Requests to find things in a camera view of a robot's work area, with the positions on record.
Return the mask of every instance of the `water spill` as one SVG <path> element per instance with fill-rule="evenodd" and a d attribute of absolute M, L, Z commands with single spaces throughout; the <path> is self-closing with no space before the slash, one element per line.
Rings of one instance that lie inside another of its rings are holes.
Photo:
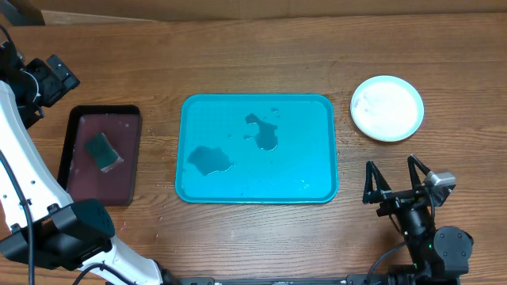
<path fill-rule="evenodd" d="M 278 146 L 278 137 L 275 135 L 275 131 L 278 129 L 276 125 L 263 122 L 254 114 L 249 114 L 245 118 L 245 121 L 247 124 L 257 124 L 259 126 L 259 133 L 254 136 L 258 148 L 270 151 L 274 150 Z M 252 137 L 245 135 L 243 138 L 251 139 Z"/>
<path fill-rule="evenodd" d="M 227 171 L 234 165 L 219 147 L 212 149 L 207 146 L 198 146 L 189 155 L 188 162 L 205 176 L 216 171 Z"/>

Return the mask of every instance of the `sponge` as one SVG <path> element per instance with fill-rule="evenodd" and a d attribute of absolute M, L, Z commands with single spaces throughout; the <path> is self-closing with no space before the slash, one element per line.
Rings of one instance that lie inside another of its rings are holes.
<path fill-rule="evenodd" d="M 85 143 L 85 148 L 91 154 L 95 164 L 103 173 L 115 168 L 124 159 L 112 148 L 104 133 L 98 133 Z"/>

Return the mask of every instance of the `turquoise plastic tray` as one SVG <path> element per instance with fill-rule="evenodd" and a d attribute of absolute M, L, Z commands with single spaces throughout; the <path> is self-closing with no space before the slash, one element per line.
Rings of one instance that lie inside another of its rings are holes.
<path fill-rule="evenodd" d="M 176 192 L 190 203 L 326 203 L 334 111 L 319 94 L 197 94 L 181 109 Z"/>

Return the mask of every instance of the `wood grain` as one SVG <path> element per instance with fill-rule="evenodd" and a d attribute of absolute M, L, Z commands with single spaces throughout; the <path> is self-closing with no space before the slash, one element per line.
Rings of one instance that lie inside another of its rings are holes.
<path fill-rule="evenodd" d="M 376 206 L 363 205 L 364 164 L 391 187 L 409 187 L 406 157 L 451 169 L 458 186 L 437 209 L 438 226 L 475 238 L 463 284 L 507 274 L 507 14 L 16 27 L 28 59 L 58 54 L 82 84 L 29 130 L 56 175 L 69 111 L 135 104 L 143 131 L 135 200 L 110 207 L 116 232 L 177 276 L 220 279 L 364 273 L 401 241 Z M 379 74 L 421 93 L 425 120 L 411 138 L 374 142 L 349 115 L 353 90 Z M 334 104 L 340 192 L 305 206 L 189 204 L 174 192 L 180 108 L 194 93 L 322 93 Z M 0 235 L 9 232 L 0 227 Z M 409 262 L 406 251 L 388 264 Z M 0 260 L 2 283 L 26 283 L 26 265 Z M 39 269 L 39 284 L 77 272 Z M 85 284 L 103 284 L 89 276 Z"/>

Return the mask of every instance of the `black cable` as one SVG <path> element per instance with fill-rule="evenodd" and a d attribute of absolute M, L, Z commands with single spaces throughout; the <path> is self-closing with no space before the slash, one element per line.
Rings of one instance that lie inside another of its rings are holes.
<path fill-rule="evenodd" d="M 400 234 L 402 234 L 402 231 L 399 229 L 398 225 L 396 224 L 395 220 L 393 219 L 393 215 L 392 214 L 389 214 L 389 219 L 393 223 L 393 226 L 395 226 L 396 231 L 399 232 Z"/>
<path fill-rule="evenodd" d="M 79 274 L 78 278 L 76 278 L 76 280 L 72 283 L 72 285 L 78 285 L 79 282 L 81 282 L 81 280 L 83 279 L 83 277 L 85 277 L 86 273 L 90 272 L 91 270 L 95 269 L 95 268 L 99 268 L 102 270 L 106 270 L 107 272 L 113 274 L 116 278 L 118 278 L 121 282 L 127 284 L 127 285 L 135 285 L 134 283 L 128 281 L 125 277 L 123 277 L 122 275 L 120 275 L 120 273 L 118 273 L 116 270 L 110 268 L 109 266 L 105 265 L 105 264 L 93 264 L 93 265 L 90 265 L 87 269 L 83 270 L 81 272 L 81 274 Z"/>
<path fill-rule="evenodd" d="M 17 183 L 16 177 L 14 176 L 13 170 L 10 168 L 9 162 L 3 152 L 0 150 L 0 161 L 3 164 L 3 167 L 6 169 L 7 175 L 9 176 L 10 182 L 13 184 L 14 190 L 16 191 L 17 198 L 19 198 L 21 202 L 21 206 L 23 207 L 23 212 L 25 213 L 26 223 L 29 230 L 29 285 L 35 284 L 35 276 L 34 276 L 34 265 L 33 265 L 33 220 L 32 213 L 30 213 L 30 208 L 28 203 L 26 202 L 25 195 L 23 195 L 23 191 L 19 187 Z"/>
<path fill-rule="evenodd" d="M 10 43 L 10 44 L 12 44 L 12 45 L 13 45 L 13 48 L 14 48 L 15 52 L 17 52 L 16 45 L 14 44 L 13 39 L 10 37 L 9 32 L 7 32 L 6 27 L 4 27 L 4 26 L 0 25 L 0 29 L 2 30 L 2 32 L 3 32 L 4 34 L 6 34 L 6 38 L 7 38 L 7 40 L 9 41 L 9 43 Z"/>
<path fill-rule="evenodd" d="M 404 242 L 401 242 L 399 243 L 398 245 L 396 245 L 394 248 L 390 249 L 388 252 L 384 253 L 377 261 L 375 261 L 375 263 L 372 265 L 372 267 L 370 268 L 370 271 L 368 272 L 368 277 L 366 278 L 366 284 L 367 285 L 371 285 L 372 284 L 372 276 L 373 276 L 373 272 L 375 271 L 375 269 L 377 268 L 377 266 L 379 266 L 379 264 L 385 260 L 389 255 L 391 255 L 393 252 L 399 250 L 400 248 L 402 248 L 403 246 L 405 245 L 408 245 L 409 242 L 408 241 L 404 241 Z"/>
<path fill-rule="evenodd" d="M 426 188 L 426 195 L 428 195 L 429 199 L 429 205 L 431 206 L 431 223 L 429 224 L 428 231 L 430 231 L 433 228 L 433 225 L 435 225 L 435 203 L 433 202 L 433 197 L 431 196 L 431 191 Z"/>

